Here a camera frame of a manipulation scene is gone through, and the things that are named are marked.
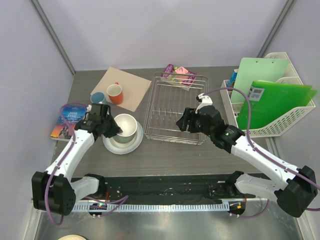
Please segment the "orange white ceramic bowl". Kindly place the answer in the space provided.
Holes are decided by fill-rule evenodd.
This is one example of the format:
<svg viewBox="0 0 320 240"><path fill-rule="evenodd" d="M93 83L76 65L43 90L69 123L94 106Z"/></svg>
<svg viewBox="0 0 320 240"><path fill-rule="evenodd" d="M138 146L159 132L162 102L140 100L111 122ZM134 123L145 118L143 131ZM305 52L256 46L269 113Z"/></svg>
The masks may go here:
<svg viewBox="0 0 320 240"><path fill-rule="evenodd" d="M117 136L123 139L132 139L136 135L138 122L132 115L122 113L117 115L114 120L120 127L120 133Z"/></svg>

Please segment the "metal wire dish rack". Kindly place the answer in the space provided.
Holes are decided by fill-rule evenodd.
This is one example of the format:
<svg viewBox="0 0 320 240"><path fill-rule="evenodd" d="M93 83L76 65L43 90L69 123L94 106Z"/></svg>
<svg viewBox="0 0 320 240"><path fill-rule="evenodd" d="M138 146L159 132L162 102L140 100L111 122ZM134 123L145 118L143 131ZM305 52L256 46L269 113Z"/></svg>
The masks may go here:
<svg viewBox="0 0 320 240"><path fill-rule="evenodd" d="M209 80L196 75L189 91L161 80L162 72L156 72L151 81L143 131L150 140L201 145L207 137L202 133L181 132L176 122L183 116L185 108L197 108L196 97L206 92Z"/></svg>

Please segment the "blue plastic cup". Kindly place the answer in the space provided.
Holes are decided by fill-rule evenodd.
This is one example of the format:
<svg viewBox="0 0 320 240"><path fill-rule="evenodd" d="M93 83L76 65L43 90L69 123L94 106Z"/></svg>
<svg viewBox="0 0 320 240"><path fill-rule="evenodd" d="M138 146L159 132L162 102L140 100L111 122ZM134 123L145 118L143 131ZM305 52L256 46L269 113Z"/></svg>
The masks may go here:
<svg viewBox="0 0 320 240"><path fill-rule="evenodd" d="M93 104L108 104L105 94L99 91L90 96L90 101Z"/></svg>

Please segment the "orange ceramic mug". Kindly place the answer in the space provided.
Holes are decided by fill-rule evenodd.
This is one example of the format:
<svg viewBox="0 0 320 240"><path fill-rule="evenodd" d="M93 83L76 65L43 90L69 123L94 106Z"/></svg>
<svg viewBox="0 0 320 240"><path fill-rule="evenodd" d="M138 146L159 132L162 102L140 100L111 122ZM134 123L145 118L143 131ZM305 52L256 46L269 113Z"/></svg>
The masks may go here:
<svg viewBox="0 0 320 240"><path fill-rule="evenodd" d="M111 84L107 88L106 93L113 104L115 105L122 104L124 100L124 95L123 95L122 87L119 85L118 82L116 82L115 84Z"/></svg>

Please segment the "green ceramic bowl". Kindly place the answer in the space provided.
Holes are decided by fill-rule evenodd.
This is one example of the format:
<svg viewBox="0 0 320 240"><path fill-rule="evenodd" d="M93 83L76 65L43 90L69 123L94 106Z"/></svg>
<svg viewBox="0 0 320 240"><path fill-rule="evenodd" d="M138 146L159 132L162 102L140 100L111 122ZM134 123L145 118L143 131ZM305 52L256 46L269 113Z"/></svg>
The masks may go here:
<svg viewBox="0 0 320 240"><path fill-rule="evenodd" d="M136 137L136 135L137 135L136 132L131 135L117 134L116 136L113 137L113 139L119 144L127 144L131 142Z"/></svg>

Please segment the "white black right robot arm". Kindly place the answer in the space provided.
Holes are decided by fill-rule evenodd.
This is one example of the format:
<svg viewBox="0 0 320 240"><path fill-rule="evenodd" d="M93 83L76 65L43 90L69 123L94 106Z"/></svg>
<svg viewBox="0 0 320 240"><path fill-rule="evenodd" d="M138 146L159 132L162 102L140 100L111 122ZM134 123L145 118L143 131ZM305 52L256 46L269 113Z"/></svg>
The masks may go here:
<svg viewBox="0 0 320 240"><path fill-rule="evenodd" d="M236 172L225 186L230 197L236 198L242 193L263 197L299 218L318 194L315 172L310 167L299 168L259 148L242 130L226 124L212 105L199 110L185 108L176 125L182 132L208 136L216 147L247 161L268 177L261 179Z"/></svg>

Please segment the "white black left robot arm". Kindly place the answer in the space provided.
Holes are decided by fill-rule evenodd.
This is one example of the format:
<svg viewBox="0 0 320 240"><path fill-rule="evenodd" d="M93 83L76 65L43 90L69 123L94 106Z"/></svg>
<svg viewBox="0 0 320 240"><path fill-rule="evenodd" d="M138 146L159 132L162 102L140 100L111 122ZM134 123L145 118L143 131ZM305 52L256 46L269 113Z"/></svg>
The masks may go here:
<svg viewBox="0 0 320 240"><path fill-rule="evenodd" d="M45 171L37 171L32 176L34 208L67 216L83 198L102 199L107 192L103 176L88 173L77 181L72 181L72 177L87 150L100 136L112 138L121 132L111 107L93 103L72 128L71 139L57 159Z"/></svg>

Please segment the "blue Jane Eyre book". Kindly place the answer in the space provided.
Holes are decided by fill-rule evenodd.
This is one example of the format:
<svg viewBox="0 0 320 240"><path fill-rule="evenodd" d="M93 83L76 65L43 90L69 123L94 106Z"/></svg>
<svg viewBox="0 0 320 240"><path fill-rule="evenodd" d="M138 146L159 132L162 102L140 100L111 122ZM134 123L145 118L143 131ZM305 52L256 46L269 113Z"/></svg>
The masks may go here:
<svg viewBox="0 0 320 240"><path fill-rule="evenodd" d="M72 130L85 117L87 107L81 104L67 104L62 107L60 115L51 132L50 138L68 142L72 137Z"/></svg>

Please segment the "pink cube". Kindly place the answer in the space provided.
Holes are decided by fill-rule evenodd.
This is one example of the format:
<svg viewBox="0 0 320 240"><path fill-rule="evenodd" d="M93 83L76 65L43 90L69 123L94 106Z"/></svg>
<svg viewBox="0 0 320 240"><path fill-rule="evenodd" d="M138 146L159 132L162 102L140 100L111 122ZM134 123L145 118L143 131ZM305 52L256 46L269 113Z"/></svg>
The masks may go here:
<svg viewBox="0 0 320 240"><path fill-rule="evenodd" d="M189 71L186 68L184 68L183 66L176 68L174 70L174 72L177 74L180 74L180 75L186 75L189 73Z"/></svg>

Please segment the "blue white carton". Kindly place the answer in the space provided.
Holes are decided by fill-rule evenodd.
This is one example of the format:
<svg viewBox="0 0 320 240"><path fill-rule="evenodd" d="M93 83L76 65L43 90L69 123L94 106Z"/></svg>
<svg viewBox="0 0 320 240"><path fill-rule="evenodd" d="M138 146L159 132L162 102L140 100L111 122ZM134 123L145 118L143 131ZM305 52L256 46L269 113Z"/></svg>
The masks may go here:
<svg viewBox="0 0 320 240"><path fill-rule="evenodd" d="M236 81L236 78L237 78L237 74L238 74L238 68L237 69L234 69L233 72L232 72L232 75L228 81L228 83L226 84L226 87L227 88L233 88L234 85L235 85L235 81Z"/></svg>

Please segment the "bright green plastic folder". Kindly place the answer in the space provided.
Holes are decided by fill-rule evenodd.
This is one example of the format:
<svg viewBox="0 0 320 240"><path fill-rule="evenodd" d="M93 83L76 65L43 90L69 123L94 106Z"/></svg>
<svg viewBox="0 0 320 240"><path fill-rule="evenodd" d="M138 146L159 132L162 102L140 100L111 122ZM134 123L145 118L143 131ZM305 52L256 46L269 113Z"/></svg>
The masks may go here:
<svg viewBox="0 0 320 240"><path fill-rule="evenodd" d="M250 129L263 128L293 108L307 106L317 92L311 85L253 81L247 95Z"/></svg>

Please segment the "white plastic file organizer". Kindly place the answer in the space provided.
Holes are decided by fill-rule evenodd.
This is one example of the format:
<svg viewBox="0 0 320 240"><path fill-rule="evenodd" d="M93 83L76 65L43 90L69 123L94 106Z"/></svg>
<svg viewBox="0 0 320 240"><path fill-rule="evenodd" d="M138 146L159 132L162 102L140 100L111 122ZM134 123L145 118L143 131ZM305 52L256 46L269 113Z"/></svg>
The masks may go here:
<svg viewBox="0 0 320 240"><path fill-rule="evenodd" d="M303 82L291 61L289 62L289 65L286 69L286 72L283 74L283 77L279 78L277 82L286 85L303 85ZM226 89L220 91L228 123L237 127L237 118L241 111L243 103L232 103L231 93L231 91L228 91ZM309 114L315 107L316 105L314 101L310 100L306 106L294 107L293 109L284 113L264 127L256 129L251 128L249 134L252 138L279 137L287 132L307 114Z"/></svg>

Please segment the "light green clipboard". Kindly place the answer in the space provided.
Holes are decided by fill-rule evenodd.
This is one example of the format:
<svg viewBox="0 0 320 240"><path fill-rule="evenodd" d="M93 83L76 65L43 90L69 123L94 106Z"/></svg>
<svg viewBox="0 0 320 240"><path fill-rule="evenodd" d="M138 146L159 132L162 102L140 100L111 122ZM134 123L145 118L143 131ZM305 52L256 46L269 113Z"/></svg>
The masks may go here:
<svg viewBox="0 0 320 240"><path fill-rule="evenodd" d="M234 88L248 94L253 81L276 82L284 76L289 59L244 57L240 61Z"/></svg>

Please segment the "cream round plate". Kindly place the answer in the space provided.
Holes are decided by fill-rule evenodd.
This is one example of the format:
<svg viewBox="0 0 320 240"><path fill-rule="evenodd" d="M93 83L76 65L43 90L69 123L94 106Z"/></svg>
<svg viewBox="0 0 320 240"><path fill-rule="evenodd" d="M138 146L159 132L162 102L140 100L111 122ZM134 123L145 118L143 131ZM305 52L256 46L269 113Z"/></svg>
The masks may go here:
<svg viewBox="0 0 320 240"><path fill-rule="evenodd" d="M86 240L86 238L77 234L69 234L60 237L58 240Z"/></svg>

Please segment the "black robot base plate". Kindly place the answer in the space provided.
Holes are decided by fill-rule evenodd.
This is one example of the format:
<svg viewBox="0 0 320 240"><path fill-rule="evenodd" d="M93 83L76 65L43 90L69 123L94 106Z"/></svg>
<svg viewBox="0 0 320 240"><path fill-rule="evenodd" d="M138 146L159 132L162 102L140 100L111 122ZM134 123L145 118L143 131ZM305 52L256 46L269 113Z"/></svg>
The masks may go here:
<svg viewBox="0 0 320 240"><path fill-rule="evenodd" d="M105 177L106 190L92 198L119 200L128 205L202 205L222 199L253 199L248 193L228 193L228 174Z"/></svg>

